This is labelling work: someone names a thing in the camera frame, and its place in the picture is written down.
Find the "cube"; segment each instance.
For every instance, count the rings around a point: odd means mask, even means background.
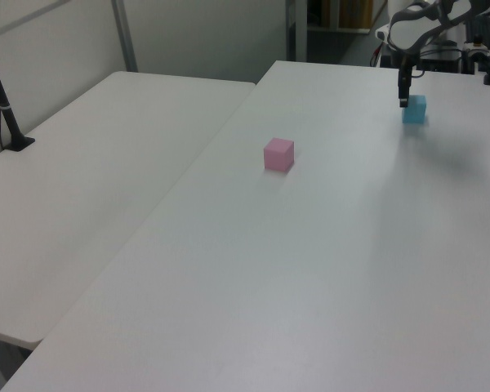
[[[403,108],[403,124],[425,123],[426,97],[409,96],[408,107]]]
[[[273,138],[263,149],[265,169],[287,172],[294,163],[294,142]]]

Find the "blue cube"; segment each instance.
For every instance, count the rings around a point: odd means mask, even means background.
[[[403,108],[403,124],[425,123],[426,97],[409,96],[408,107]]]

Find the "table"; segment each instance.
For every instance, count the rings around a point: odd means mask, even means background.
[[[114,73],[0,154],[0,339],[34,348],[254,87]]]
[[[490,390],[490,87],[396,78],[277,62],[4,392]]]

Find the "pink cube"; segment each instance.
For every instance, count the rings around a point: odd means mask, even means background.
[[[287,172],[294,163],[294,142],[273,138],[263,149],[265,169]]]

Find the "white table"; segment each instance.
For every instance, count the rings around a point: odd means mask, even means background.
[[[0,339],[33,348],[254,87],[114,73],[0,154]]]
[[[490,390],[490,87],[396,73],[276,63],[4,392]]]

